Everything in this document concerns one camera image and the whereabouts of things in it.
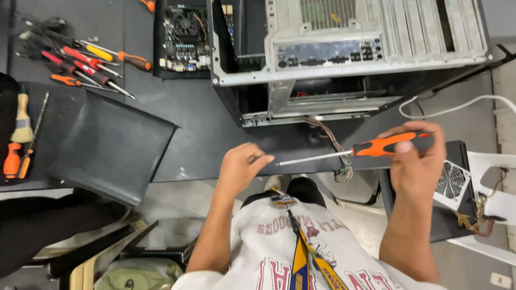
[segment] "black pants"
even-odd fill
[[[315,182],[313,182],[310,178],[299,177],[293,179],[289,183],[286,193],[291,197],[299,199],[300,202],[315,203],[326,208],[323,195],[319,192],[319,189],[317,189],[317,185],[315,184]],[[279,193],[273,190],[267,190],[266,192],[263,192],[261,194],[251,195],[250,197],[246,198],[246,200],[242,204],[242,207],[250,204],[255,200],[262,198],[270,198],[278,195]]]

